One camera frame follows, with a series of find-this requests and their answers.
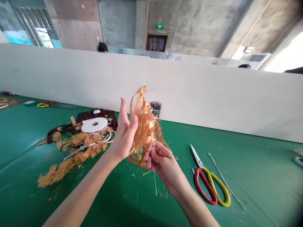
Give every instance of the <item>green table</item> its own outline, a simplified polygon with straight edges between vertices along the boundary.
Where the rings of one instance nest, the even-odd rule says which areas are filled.
[[[33,98],[17,96],[25,101]],[[37,188],[37,179],[66,154],[56,144],[36,146],[49,130],[66,124],[71,116],[91,108],[37,108],[23,104],[0,111],[0,222],[1,226],[41,226],[59,204],[85,177],[99,156],[86,161],[64,179],[46,188]],[[293,158],[299,143],[245,135],[193,125],[162,121],[163,134],[191,186],[191,168],[196,166],[191,143],[203,164],[219,178],[210,152],[228,185],[249,213],[232,196],[229,208],[207,204],[221,226],[290,226],[302,206],[303,169]],[[109,175],[82,226],[189,226],[171,195],[156,197],[154,174],[122,161]],[[166,188],[156,176],[157,189]],[[203,183],[202,190],[207,192]]]

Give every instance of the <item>scissors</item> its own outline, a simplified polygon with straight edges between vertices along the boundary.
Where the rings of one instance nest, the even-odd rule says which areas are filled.
[[[68,104],[54,104],[52,101],[44,101],[43,103],[39,103],[37,105],[39,108],[43,107],[62,107],[62,108],[76,108],[75,105],[68,105]]]
[[[198,167],[197,167],[196,171],[194,171],[193,169],[192,169],[192,170],[193,170],[193,172],[194,172],[194,174],[195,174],[195,182],[196,182],[196,186],[197,186],[197,188],[198,188],[199,193],[202,195],[202,197],[203,197],[207,202],[209,202],[209,203],[212,204],[212,205],[217,205],[218,202],[219,202],[219,204],[220,204],[221,206],[223,206],[223,207],[229,207],[230,204],[231,204],[231,200],[230,200],[230,195],[229,195],[229,193],[228,193],[226,187],[224,186],[224,184],[219,180],[219,178],[218,178],[215,174],[213,174],[212,172],[210,173],[210,172],[208,171],[208,169],[207,169],[206,167],[204,167],[204,165],[203,165],[202,161],[200,160],[199,156],[197,155],[195,149],[193,148],[192,145],[190,145],[190,146],[192,147],[193,154],[194,154],[194,156],[195,156],[195,158],[196,158],[196,161],[197,161],[197,164],[198,164]],[[204,174],[202,173],[202,170],[204,170],[204,172],[207,173],[208,179],[209,179],[209,181],[210,181],[211,184],[208,183],[206,177],[205,177]],[[210,192],[210,194],[211,194],[211,197],[212,197],[212,200],[210,200],[210,199],[204,194],[204,192],[202,191],[202,189],[201,189],[201,187],[200,187],[200,185],[199,185],[199,176],[201,176],[201,178],[202,178],[204,184],[206,185],[207,189],[209,190],[209,192]],[[223,201],[219,198],[218,193],[217,193],[217,191],[216,191],[216,188],[215,188],[215,185],[214,185],[214,182],[213,182],[213,179],[212,179],[212,178],[214,178],[215,181],[220,185],[220,187],[221,187],[221,189],[222,189],[222,191],[223,191],[223,193],[224,193],[225,199],[226,199],[225,202],[223,202]]]

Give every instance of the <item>dark hair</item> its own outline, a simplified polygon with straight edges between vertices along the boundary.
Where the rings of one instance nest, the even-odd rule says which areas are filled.
[[[97,52],[108,52],[107,45],[105,43],[98,43]]]
[[[242,64],[239,65],[238,68],[251,68],[251,66],[249,64]]]

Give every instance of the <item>wrist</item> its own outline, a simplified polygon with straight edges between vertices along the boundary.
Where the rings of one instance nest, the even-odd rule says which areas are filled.
[[[117,155],[117,152],[115,152],[114,147],[109,147],[107,151],[103,154],[107,156],[108,162],[111,162],[113,164],[118,165],[123,159]]]
[[[182,184],[178,190],[178,194],[175,199],[180,202],[181,200],[187,199],[194,192],[193,188],[190,186],[189,182]]]
[[[120,163],[120,159],[115,155],[114,152],[111,151],[111,148],[108,148],[107,151],[101,156],[99,161],[106,165],[112,166],[112,168],[115,168]]]

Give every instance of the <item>white partition board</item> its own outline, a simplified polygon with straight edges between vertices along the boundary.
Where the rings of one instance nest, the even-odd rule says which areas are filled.
[[[0,44],[0,90],[119,111],[147,84],[149,57]]]
[[[151,59],[147,88],[163,120],[303,143],[303,75]]]

